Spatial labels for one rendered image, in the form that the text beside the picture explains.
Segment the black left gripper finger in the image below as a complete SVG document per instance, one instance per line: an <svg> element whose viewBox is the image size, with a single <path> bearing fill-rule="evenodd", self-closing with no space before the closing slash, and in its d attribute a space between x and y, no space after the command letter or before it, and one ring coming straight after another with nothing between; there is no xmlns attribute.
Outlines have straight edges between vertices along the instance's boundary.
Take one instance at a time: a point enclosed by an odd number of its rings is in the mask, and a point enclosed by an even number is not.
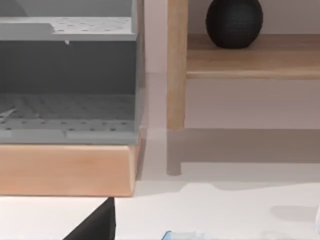
<svg viewBox="0 0 320 240"><path fill-rule="evenodd" d="M107 198L62 240L115 240L115 199Z"/></svg>

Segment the pale wooden drawer front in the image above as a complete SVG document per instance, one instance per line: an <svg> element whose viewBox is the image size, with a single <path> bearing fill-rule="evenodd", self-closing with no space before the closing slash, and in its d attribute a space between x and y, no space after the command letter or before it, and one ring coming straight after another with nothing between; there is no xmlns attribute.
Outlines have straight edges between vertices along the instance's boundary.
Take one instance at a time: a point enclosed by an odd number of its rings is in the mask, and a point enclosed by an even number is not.
<svg viewBox="0 0 320 240"><path fill-rule="evenodd" d="M0 144L0 195L131 197L146 133L133 145Z"/></svg>

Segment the light blue object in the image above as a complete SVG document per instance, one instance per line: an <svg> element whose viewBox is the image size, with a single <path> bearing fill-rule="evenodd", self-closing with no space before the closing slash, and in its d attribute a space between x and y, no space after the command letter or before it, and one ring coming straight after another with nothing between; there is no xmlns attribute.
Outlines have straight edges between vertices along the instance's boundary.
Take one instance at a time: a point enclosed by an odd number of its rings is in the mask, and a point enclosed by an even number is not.
<svg viewBox="0 0 320 240"><path fill-rule="evenodd" d="M167 231L161 240L205 240L203 233Z"/></svg>

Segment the grey pierced drawer inside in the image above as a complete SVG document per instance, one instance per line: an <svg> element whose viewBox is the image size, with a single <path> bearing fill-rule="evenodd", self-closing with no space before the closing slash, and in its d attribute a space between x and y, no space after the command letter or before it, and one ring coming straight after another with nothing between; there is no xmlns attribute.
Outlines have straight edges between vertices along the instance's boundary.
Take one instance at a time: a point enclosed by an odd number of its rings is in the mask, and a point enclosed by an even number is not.
<svg viewBox="0 0 320 240"><path fill-rule="evenodd" d="M144 0L0 0L0 144L136 144L144 13Z"/></svg>

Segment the wooden open shelf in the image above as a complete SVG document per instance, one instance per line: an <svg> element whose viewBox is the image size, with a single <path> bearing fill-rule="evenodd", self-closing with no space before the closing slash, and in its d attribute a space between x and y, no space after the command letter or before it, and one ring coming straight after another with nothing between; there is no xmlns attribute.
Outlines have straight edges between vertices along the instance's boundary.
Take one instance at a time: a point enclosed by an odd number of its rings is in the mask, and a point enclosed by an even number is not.
<svg viewBox="0 0 320 240"><path fill-rule="evenodd" d="M169 130L320 130L320 30L221 49L188 20L188 0L167 0Z"/></svg>

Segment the black round vase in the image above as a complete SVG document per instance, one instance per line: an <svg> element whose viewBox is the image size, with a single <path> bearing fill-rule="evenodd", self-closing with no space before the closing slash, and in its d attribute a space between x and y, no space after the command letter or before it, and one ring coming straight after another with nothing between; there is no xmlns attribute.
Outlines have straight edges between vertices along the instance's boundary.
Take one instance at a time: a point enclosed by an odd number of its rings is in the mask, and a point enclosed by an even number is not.
<svg viewBox="0 0 320 240"><path fill-rule="evenodd" d="M217 47L245 49L259 36L263 21L259 0L212 0L205 17L205 28Z"/></svg>

